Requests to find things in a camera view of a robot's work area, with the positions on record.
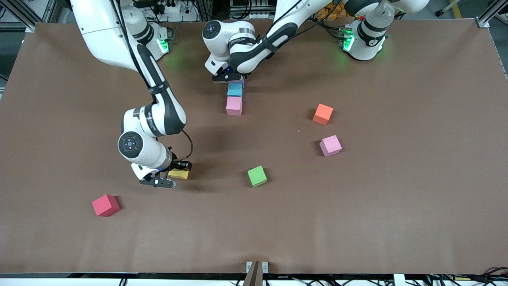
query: yellow cube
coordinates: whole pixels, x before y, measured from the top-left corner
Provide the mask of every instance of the yellow cube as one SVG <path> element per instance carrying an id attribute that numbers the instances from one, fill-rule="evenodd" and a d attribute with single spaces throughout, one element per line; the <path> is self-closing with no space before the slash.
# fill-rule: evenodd
<path id="1" fill-rule="evenodd" d="M 173 169 L 173 170 L 168 172 L 168 176 L 169 177 L 173 177 L 173 178 L 187 180 L 187 178 L 189 176 L 189 171 L 187 171 L 187 170 Z"/>

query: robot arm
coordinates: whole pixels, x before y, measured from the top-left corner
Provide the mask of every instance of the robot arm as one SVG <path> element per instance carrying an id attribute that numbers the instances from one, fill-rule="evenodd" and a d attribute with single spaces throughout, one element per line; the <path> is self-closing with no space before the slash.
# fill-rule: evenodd
<path id="1" fill-rule="evenodd" d="M 158 136 L 180 133 L 186 116 L 168 81 L 150 51 L 126 30 L 121 8 L 114 0 L 72 0 L 76 22 L 85 43 L 100 61 L 140 73 L 152 102 L 125 112 L 118 150 L 132 163 L 140 182 L 151 181 L 151 175 L 174 167 L 189 167 L 170 149 L 157 141 Z M 162 185 L 173 187 L 172 181 Z"/>
<path id="2" fill-rule="evenodd" d="M 422 10 L 429 0 L 342 0 L 349 15 L 370 19 L 362 25 L 356 23 L 351 35 L 357 35 L 365 45 L 349 40 L 346 52 L 359 60 L 373 58 L 382 48 L 385 33 L 393 20 L 393 6 L 405 13 Z M 274 24 L 261 39 L 256 40 L 254 26 L 245 21 L 224 23 L 210 21 L 203 29 L 203 40 L 211 55 L 205 67 L 215 78 L 231 67 L 240 74 L 249 74 L 266 58 L 277 52 L 287 40 L 294 36 L 300 25 L 312 14 L 328 4 L 330 0 L 278 0 Z"/>
<path id="3" fill-rule="evenodd" d="M 330 0 L 278 0 L 274 24 L 256 41 L 254 26 L 245 21 L 210 21 L 203 29 L 203 40 L 211 55 L 205 67 L 218 75 L 228 66 L 248 74 L 294 36 L 301 24 Z"/>

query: cube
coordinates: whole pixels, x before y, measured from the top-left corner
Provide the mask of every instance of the cube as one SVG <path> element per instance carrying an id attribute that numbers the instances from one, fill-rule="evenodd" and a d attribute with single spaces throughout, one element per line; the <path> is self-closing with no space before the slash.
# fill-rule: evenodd
<path id="1" fill-rule="evenodd" d="M 257 186 L 263 185 L 266 183 L 266 175 L 265 171 L 263 171 L 262 166 L 257 166 L 254 169 L 250 169 L 247 171 L 247 175 L 249 176 L 250 182 L 252 183 L 252 187 L 256 188 Z"/>
<path id="2" fill-rule="evenodd" d="M 323 150 L 323 155 L 325 155 L 325 157 L 337 154 L 340 150 L 342 150 L 342 146 L 339 143 L 337 135 L 322 139 L 319 146 L 321 147 L 321 150 Z"/>
<path id="3" fill-rule="evenodd" d="M 120 210 L 116 198 L 105 194 L 92 202 L 93 209 L 98 216 L 110 216 Z"/>
<path id="4" fill-rule="evenodd" d="M 228 96 L 242 97 L 243 84 L 241 82 L 232 82 L 228 84 Z"/>
<path id="5" fill-rule="evenodd" d="M 328 121 L 330 120 L 330 116 L 332 115 L 332 111 L 333 108 L 324 104 L 319 104 L 317 106 L 316 113 L 314 114 L 314 118 L 312 118 L 312 121 L 327 125 Z"/>
<path id="6" fill-rule="evenodd" d="M 242 98 L 236 96 L 228 96 L 226 102 L 226 112 L 228 115 L 242 115 Z"/>
<path id="7" fill-rule="evenodd" d="M 178 170 L 178 169 L 172 169 L 168 172 L 169 177 L 178 178 L 178 179 L 184 179 L 187 180 L 189 176 L 188 170 Z"/>

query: brown table surface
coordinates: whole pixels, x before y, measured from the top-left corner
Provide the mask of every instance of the brown table surface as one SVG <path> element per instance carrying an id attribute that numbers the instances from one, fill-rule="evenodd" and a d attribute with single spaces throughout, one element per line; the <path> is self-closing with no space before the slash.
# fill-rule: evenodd
<path id="1" fill-rule="evenodd" d="M 255 22 L 257 32 L 270 22 Z M 473 20 L 395 21 L 370 62 L 324 29 L 249 77 L 244 115 L 204 68 L 202 23 L 159 64 L 194 169 L 140 185 L 116 144 L 142 79 L 96 60 L 75 25 L 27 34 L 0 102 L 1 272 L 483 273 L 508 264 L 508 81 Z M 331 123 L 310 120 L 318 103 Z M 323 157 L 321 138 L 343 150 Z M 183 134 L 162 138 L 178 155 Z M 262 165 L 253 189 L 246 171 Z M 108 193 L 123 209 L 96 217 Z"/>

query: floor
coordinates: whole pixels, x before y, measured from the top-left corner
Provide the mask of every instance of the floor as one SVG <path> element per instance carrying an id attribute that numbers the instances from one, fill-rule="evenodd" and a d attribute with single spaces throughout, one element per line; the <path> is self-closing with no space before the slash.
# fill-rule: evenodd
<path id="1" fill-rule="evenodd" d="M 474 18 L 483 12 L 488 6 L 488 0 L 462 0 L 458 9 L 450 9 L 439 18 L 435 16 L 437 10 L 443 9 L 449 4 L 449 0 L 430 0 L 429 4 L 419 13 L 405 15 L 403 20 L 416 19 L 454 19 L 456 17 Z M 494 18 L 490 21 L 490 32 L 497 47 L 499 57 L 505 66 L 508 66 L 508 25 Z M 24 33 L 0 33 L 0 74 L 6 77 L 11 73 L 14 61 L 24 37 Z"/>

